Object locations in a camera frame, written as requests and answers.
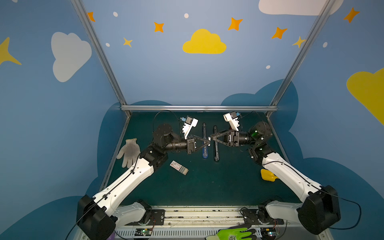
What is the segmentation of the red white staple box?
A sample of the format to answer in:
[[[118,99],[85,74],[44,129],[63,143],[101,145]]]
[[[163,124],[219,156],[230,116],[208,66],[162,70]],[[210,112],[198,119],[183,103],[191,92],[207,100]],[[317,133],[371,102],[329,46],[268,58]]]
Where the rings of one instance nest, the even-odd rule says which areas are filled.
[[[179,173],[183,174],[184,176],[187,175],[187,173],[189,172],[189,169],[187,169],[186,167],[182,166],[181,164],[177,163],[176,161],[172,161],[170,166],[177,170]]]

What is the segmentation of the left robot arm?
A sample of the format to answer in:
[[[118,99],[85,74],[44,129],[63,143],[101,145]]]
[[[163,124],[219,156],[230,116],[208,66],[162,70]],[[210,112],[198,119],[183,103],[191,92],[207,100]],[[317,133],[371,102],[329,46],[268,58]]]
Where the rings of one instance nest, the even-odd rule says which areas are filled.
[[[151,207],[144,202],[130,205],[131,210],[118,212],[122,201],[146,178],[157,171],[168,159],[168,152],[186,151],[191,154],[207,147],[210,138],[182,137],[169,124],[153,131],[151,144],[144,149],[133,165],[112,184],[93,197],[84,195],[78,202],[76,226],[90,240],[108,239],[118,225],[147,222]]]

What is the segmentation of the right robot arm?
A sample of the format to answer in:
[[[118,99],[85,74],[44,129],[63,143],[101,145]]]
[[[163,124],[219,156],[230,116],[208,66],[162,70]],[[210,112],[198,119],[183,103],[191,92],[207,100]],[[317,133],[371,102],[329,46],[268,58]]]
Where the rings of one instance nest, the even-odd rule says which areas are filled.
[[[324,187],[311,180],[284,160],[268,145],[272,136],[270,125],[258,122],[248,132],[227,130],[212,134],[211,139],[228,147],[249,145],[254,162],[274,174],[300,199],[299,204],[272,201],[260,205],[260,222],[287,220],[300,223],[311,234],[319,235],[341,219],[338,193],[331,186]]]

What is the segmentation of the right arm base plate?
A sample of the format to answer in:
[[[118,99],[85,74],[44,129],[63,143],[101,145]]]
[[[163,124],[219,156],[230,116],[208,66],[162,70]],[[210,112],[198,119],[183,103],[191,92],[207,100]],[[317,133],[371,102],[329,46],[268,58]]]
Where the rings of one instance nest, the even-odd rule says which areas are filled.
[[[240,213],[244,222],[252,225],[284,225],[282,219],[271,218],[266,210],[241,208]]]

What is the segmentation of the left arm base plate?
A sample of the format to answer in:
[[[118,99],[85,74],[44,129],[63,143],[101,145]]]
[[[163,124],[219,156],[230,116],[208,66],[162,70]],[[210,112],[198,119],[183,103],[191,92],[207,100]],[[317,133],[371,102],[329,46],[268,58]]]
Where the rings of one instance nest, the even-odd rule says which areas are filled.
[[[163,226],[165,221],[165,210],[151,210],[150,213],[145,213],[144,217],[139,222],[130,223],[130,226]]]

